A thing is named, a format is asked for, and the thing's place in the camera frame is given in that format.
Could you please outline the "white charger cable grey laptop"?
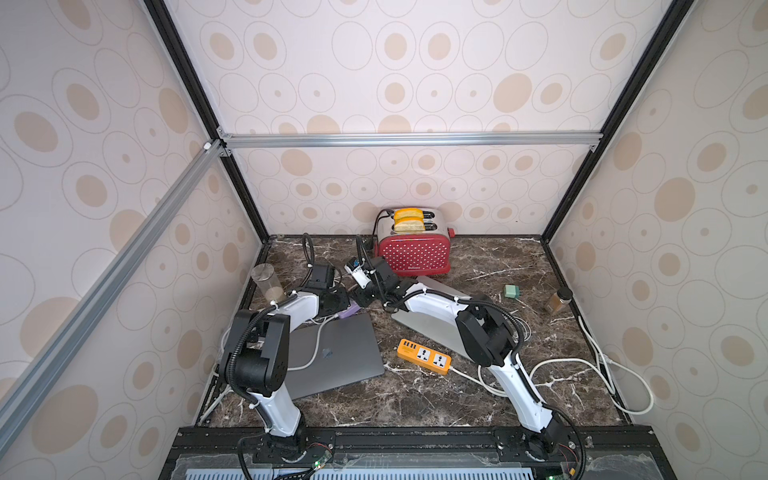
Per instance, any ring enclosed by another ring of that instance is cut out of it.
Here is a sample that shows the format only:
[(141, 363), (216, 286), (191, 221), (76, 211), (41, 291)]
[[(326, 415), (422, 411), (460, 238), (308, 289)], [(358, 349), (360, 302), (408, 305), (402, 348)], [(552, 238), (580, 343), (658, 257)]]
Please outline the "white charger cable grey laptop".
[(312, 351), (311, 357), (303, 365), (289, 367), (288, 368), (289, 372), (305, 370), (305, 369), (309, 368), (314, 363), (314, 361), (316, 360), (316, 358), (318, 356), (318, 353), (320, 351), (320, 342), (321, 342), (322, 332), (323, 332), (324, 327), (327, 324), (329, 324), (330, 322), (333, 322), (333, 321), (336, 321), (336, 320), (339, 320), (339, 319), (340, 319), (340, 316), (338, 314), (335, 314), (333, 316), (325, 317), (320, 323), (316, 324), (315, 342), (314, 342), (314, 347), (313, 347), (313, 351)]

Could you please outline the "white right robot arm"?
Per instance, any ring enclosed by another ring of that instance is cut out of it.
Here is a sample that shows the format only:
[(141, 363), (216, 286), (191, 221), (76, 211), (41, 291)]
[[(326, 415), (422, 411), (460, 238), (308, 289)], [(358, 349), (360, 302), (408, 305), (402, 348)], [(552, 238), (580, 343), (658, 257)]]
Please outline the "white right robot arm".
[(557, 414), (521, 363), (525, 335), (509, 311), (485, 295), (453, 295), (412, 278), (401, 279), (381, 257), (351, 259), (345, 270), (357, 284), (354, 292), (362, 303), (378, 299), (388, 311), (426, 315), (455, 328), (468, 358), (490, 370), (521, 425), (536, 434), (555, 432)]

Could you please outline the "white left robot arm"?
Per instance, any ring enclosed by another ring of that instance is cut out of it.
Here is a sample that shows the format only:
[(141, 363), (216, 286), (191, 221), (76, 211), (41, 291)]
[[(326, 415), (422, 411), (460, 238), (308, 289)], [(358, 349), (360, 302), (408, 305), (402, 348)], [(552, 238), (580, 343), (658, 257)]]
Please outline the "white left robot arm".
[(235, 314), (219, 364), (224, 381), (238, 396), (256, 404), (266, 432), (274, 438), (294, 437), (302, 424), (302, 414), (285, 386), (290, 334), (306, 321), (350, 306), (333, 265), (308, 262), (307, 266), (306, 278), (292, 291), (282, 288), (272, 265), (253, 268), (252, 279), (266, 288), (267, 306)]

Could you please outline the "green charger plug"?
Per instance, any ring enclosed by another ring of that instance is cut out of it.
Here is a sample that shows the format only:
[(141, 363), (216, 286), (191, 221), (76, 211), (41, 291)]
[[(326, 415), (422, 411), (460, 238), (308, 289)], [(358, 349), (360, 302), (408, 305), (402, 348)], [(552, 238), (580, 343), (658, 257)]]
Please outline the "green charger plug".
[(505, 285), (504, 286), (504, 297), (509, 299), (517, 299), (520, 297), (521, 290), (520, 287), (517, 285)]

